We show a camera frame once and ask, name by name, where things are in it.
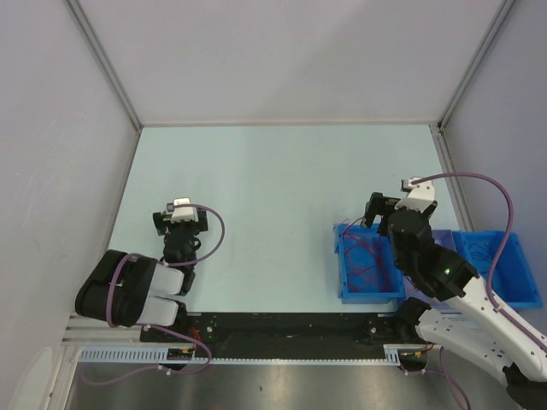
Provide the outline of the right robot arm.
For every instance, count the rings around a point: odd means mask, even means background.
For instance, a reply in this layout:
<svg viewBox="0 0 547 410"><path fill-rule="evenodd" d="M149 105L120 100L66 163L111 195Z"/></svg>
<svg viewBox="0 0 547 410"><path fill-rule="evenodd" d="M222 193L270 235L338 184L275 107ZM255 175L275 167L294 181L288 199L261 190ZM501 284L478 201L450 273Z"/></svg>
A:
<svg viewBox="0 0 547 410"><path fill-rule="evenodd" d="M454 250L435 243L429 218L436 202L422 211L399 206L396 198L374 192L362 225L387 237L395 267L430 298L446 302L480 328L473 331L444 317L415 297L398 309L396 336L405 343L418 338L448 349L494 377L509 397L524 409L546 407L546 337L517 312L503 313L497 295L489 296L486 281Z"/></svg>

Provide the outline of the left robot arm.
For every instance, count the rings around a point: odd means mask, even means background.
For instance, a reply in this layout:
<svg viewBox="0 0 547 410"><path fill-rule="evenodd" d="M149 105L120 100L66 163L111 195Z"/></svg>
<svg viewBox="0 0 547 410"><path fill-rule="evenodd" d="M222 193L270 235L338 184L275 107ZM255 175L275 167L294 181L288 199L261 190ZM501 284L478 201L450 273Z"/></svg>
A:
<svg viewBox="0 0 547 410"><path fill-rule="evenodd" d="M157 324L163 336L177 342L187 335L189 321L178 314L177 302L165 297L191 290L193 261L202 245L198 235L209 229L208 218L199 208L168 205L153 214L153 222L163 238L162 258L108 250L80 288L75 311L112 326Z"/></svg>

